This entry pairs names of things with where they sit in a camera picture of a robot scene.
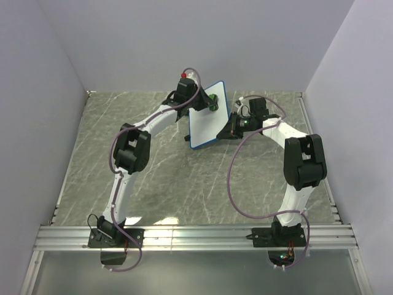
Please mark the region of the blue framed whiteboard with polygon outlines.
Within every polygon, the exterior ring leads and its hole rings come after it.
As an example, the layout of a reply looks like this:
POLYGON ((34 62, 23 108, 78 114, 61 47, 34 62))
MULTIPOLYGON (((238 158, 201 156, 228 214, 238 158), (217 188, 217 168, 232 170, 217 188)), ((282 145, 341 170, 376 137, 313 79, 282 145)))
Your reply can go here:
POLYGON ((202 111, 189 110, 190 147, 198 149, 217 141, 217 135, 229 120, 230 108, 224 81, 218 81, 205 89, 208 95, 217 95, 218 110, 206 108, 202 111))

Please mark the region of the green whiteboard eraser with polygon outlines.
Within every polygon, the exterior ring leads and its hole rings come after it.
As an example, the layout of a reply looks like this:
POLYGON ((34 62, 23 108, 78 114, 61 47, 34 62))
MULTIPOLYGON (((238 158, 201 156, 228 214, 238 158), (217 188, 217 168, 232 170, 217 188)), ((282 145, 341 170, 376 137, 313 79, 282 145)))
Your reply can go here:
POLYGON ((209 110, 216 111, 218 110, 218 96, 216 94, 208 95, 209 98, 209 110))

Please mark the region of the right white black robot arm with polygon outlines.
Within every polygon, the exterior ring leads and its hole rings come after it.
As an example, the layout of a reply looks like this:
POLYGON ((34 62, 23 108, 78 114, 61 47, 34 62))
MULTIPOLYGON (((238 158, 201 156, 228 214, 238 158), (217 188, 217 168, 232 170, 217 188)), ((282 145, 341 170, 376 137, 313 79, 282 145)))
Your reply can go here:
POLYGON ((278 214, 273 217, 266 236, 254 232, 256 240, 274 246, 305 246, 301 226, 305 205, 319 183, 327 176, 322 138, 309 135, 285 123, 286 112, 272 114, 267 108, 269 98, 260 95, 240 97, 236 111, 217 134, 219 140, 240 140, 242 144, 251 136, 261 134, 283 148, 283 173, 287 183, 278 214))

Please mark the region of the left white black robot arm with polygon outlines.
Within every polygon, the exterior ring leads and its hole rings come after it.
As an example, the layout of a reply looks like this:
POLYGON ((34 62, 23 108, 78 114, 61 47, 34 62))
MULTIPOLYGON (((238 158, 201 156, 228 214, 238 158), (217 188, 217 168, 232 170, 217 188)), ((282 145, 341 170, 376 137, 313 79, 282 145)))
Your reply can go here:
POLYGON ((217 94, 207 94, 199 82, 188 78, 186 73, 163 103, 150 116, 135 125, 123 124, 110 149, 109 167, 115 175, 108 204, 97 217, 96 230, 91 234, 94 241, 106 246, 118 247, 131 240, 124 231, 126 202, 132 195, 139 173, 150 159, 152 138, 165 128, 189 115, 189 111, 219 110, 217 94))

